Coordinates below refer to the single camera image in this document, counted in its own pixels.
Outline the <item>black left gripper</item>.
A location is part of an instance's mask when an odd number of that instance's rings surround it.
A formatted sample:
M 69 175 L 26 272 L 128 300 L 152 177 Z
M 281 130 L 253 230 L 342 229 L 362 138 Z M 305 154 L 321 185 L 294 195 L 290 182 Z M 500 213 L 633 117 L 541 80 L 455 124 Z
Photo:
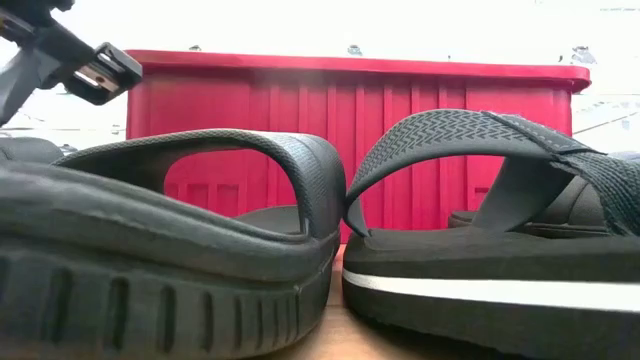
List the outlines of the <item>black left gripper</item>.
M 7 124 L 36 89 L 61 83 L 71 94 L 104 105 L 142 80 L 142 65 L 105 42 L 93 48 L 51 12 L 74 0 L 1 0 L 1 37 L 19 52 L 1 70 L 1 124 Z

